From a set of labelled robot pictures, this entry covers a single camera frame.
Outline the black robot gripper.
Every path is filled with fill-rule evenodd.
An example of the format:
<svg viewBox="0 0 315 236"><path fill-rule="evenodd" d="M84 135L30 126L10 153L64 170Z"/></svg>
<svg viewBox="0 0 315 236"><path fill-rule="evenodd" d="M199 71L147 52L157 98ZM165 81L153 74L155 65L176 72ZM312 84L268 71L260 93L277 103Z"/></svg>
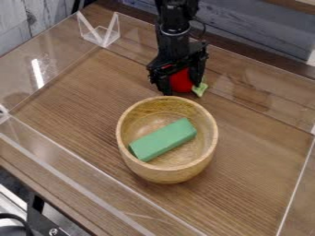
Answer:
<svg viewBox="0 0 315 236"><path fill-rule="evenodd" d="M156 85L159 91L165 95L172 95L169 85L169 75L188 69L189 79L197 87L204 75L205 62L209 58L207 53L208 43L205 41L193 41L188 44L189 53L180 59L168 59L160 53L147 65L149 71L149 82Z"/></svg>

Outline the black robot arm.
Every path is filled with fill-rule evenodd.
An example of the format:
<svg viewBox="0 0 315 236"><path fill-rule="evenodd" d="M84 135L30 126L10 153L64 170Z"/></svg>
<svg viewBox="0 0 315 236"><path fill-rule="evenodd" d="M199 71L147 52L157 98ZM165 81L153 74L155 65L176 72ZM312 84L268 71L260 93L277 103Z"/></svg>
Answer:
<svg viewBox="0 0 315 236"><path fill-rule="evenodd" d="M171 96L193 92L203 96L209 58L205 41L189 41L191 21L197 20L199 0L155 0L157 55L147 65L149 83Z"/></svg>

